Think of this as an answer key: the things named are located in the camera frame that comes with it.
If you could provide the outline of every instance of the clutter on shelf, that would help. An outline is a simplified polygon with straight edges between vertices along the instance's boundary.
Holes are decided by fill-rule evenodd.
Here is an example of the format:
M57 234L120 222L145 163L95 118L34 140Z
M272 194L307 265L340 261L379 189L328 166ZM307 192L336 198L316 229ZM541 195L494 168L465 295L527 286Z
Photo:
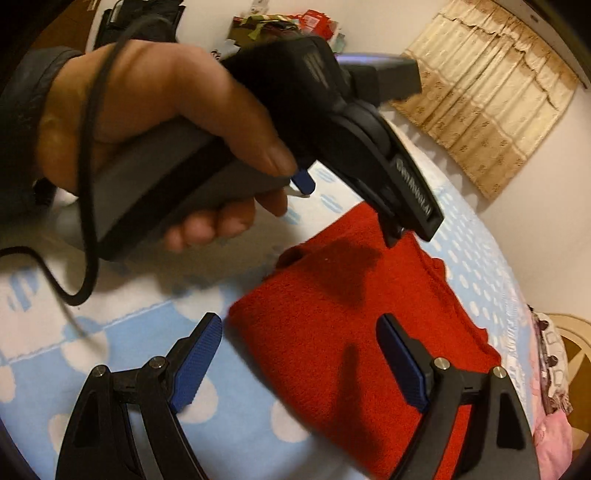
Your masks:
M308 10L301 15L261 15L234 17L228 32L228 39L212 51L221 59L235 53L237 48L255 43L276 40L284 35L302 32L324 38L335 53L345 49L345 35L339 22L316 10Z

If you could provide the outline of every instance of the curtain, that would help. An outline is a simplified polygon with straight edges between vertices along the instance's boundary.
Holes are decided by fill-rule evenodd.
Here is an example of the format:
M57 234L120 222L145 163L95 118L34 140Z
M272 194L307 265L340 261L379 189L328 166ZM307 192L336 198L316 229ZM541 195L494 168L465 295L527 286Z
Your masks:
M577 77L490 0L453 0L405 51L423 92L393 106L494 200L567 108Z

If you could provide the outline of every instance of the bedsheet pattern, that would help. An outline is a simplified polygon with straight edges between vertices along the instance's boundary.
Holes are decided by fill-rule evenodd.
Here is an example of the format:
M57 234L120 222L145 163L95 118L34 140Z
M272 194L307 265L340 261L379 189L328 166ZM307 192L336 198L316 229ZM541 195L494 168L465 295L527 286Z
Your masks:
M417 162L446 215L435 238L421 246L445 260L449 284L472 320L487 328L532 424L529 313L511 269L441 172L424 155ZM281 252L360 201L320 164L311 175L317 181L311 198L290 197L282 219L260 212L239 238L183 255L144 246L123 263L102 264L95 293L77 308L60 304L32 262L2 262L0 416L41 480L54 478L70 412L94 365L139 367L187 336L206 312L223 318ZM51 232L21 225L2 238L2 246L16 244L34 246L62 282L72 290L79 285L83 255ZM252 368L224 338L193 403L179 415L211 478L364 478L342 452L300 425ZM161 478L135 412L132 422L148 478Z

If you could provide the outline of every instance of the metal pin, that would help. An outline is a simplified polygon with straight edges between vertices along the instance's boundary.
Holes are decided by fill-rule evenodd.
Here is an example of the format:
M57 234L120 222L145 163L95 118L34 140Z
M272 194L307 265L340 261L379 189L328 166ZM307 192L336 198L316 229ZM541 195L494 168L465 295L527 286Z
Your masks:
M507 376L507 370L503 367L495 367L492 369L492 373L497 378L505 378Z
M435 361L433 362L433 364L439 369L439 370L447 370L448 368L451 367L451 363L449 362L449 360L447 358L443 358L442 356L438 356Z
M159 369L164 366L166 359L163 356L155 356L150 359L149 365L152 368Z
M100 378L105 374L106 371L107 367L105 367L104 365L97 365L92 369L92 376Z

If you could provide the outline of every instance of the textured blue pad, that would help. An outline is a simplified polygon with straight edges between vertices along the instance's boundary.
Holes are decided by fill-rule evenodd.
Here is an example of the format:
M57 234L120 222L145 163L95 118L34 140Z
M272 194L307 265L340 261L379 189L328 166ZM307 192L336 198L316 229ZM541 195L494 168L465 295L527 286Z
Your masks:
M291 181L304 195L312 195L316 190L316 182L307 170L300 170L291 178Z
M376 336L404 399L409 405L424 413L429 405L425 378L386 315L378 319Z
M173 413L178 413L193 401L221 341L222 321L215 315L178 369L170 401Z

